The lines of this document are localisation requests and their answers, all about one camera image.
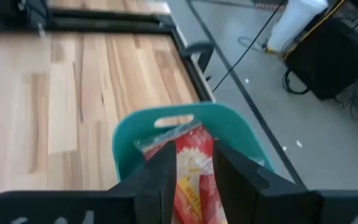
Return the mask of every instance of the black cable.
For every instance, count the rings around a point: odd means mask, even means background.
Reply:
[[[250,46],[250,44],[248,44],[248,43],[244,43],[243,41],[244,40],[247,40],[247,41],[249,41],[249,42],[252,42],[252,38],[251,37],[239,37],[238,39],[237,39],[237,43],[239,43],[239,45],[241,45],[241,46],[243,46],[243,47],[249,47]],[[265,44],[262,44],[262,43],[260,43],[260,42],[258,42],[258,41],[255,41],[255,45],[256,45],[256,47],[255,46],[251,46],[251,50],[254,50],[254,51],[257,51],[257,52],[265,52],[265,49],[266,49],[266,47],[264,46]]]
[[[345,104],[344,102],[342,102],[342,108],[347,108],[347,106],[349,106],[349,104],[351,104],[353,102],[354,97],[356,96],[358,91],[358,84],[356,85],[356,87],[353,89],[352,95],[349,98],[349,100],[347,101],[347,103]]]
[[[305,93],[309,92],[310,89],[308,87],[306,87],[305,90],[302,90],[302,91],[295,91],[293,90],[291,87],[290,87],[290,80],[288,79],[288,76],[290,75],[291,73],[291,70],[287,70],[287,72],[285,72],[284,76],[283,76],[283,79],[282,79],[282,85],[283,85],[283,88],[289,92],[289,93],[292,93],[292,94],[295,94],[295,95],[304,95]]]
[[[354,105],[354,99],[356,98],[356,95],[358,94],[358,87],[356,90],[356,93],[353,95],[353,97],[351,98],[351,106],[349,108],[349,111],[351,112],[351,117],[353,118],[353,120],[358,121],[358,118],[356,118],[353,114],[353,105]]]
[[[237,62],[227,71],[227,73],[223,76],[223,78],[221,79],[221,81],[219,81],[219,83],[216,85],[216,87],[212,90],[212,92],[214,92],[221,84],[222,82],[227,78],[227,76],[231,73],[231,71],[233,71],[233,69],[238,65],[238,63],[241,61],[241,59],[247,54],[247,52],[249,51],[249,49],[252,47],[252,45],[256,42],[256,40],[258,39],[258,37],[261,35],[261,33],[263,32],[263,30],[266,28],[267,24],[269,24],[269,22],[273,19],[273,16],[278,12],[278,10],[280,9],[280,7],[285,3],[286,0],[282,0],[281,3],[278,5],[278,7],[276,8],[276,10],[274,10],[273,14],[269,17],[269,19],[267,20],[267,22],[265,23],[265,25],[261,28],[261,30],[259,31],[259,33],[256,35],[256,37],[253,39],[253,41],[251,42],[251,44],[248,46],[247,50],[241,55],[241,57],[237,60]]]

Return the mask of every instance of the handle cutout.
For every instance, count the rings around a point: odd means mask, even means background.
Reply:
[[[154,122],[154,127],[156,128],[166,128],[172,126],[178,126],[179,124],[185,124],[191,120],[193,120],[193,114],[185,114],[178,116],[167,116],[164,118],[160,118]]]

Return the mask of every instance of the white bucket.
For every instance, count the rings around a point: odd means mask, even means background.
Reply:
[[[327,7],[327,0],[288,0],[287,8],[272,29],[267,48],[274,52],[281,52],[317,14]]]

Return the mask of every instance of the wood grain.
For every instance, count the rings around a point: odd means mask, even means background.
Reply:
[[[70,8],[169,12],[135,0]],[[128,113],[198,101],[172,40],[131,34],[0,35],[0,192],[109,189],[111,136]]]

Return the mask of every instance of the red snack bag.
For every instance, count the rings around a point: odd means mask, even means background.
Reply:
[[[204,224],[227,224],[215,176],[200,176],[200,199]]]
[[[142,150],[146,159],[150,159],[171,140],[177,146],[177,187],[173,201],[175,210],[182,223],[202,224],[200,175],[213,172],[213,137],[201,123],[190,122],[148,140],[151,144],[143,141],[135,142],[135,145]]]

